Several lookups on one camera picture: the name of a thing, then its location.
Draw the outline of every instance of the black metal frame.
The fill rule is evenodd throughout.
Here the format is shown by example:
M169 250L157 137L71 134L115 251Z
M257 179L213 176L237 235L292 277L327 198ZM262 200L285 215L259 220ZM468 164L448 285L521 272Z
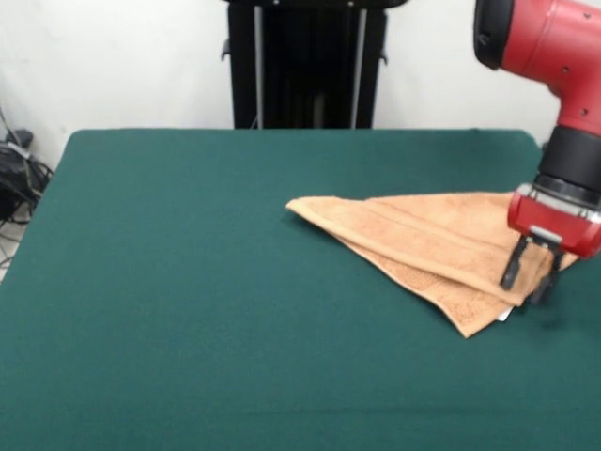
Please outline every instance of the black metal frame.
M384 8L406 1L230 0L235 128L371 128Z

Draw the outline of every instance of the green tablecloth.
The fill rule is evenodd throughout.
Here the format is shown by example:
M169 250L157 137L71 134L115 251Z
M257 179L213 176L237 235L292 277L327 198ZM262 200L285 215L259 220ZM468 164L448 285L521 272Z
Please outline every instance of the green tablecloth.
M0 449L598 450L601 264L470 340L285 211L511 191L522 132L78 132L0 290Z

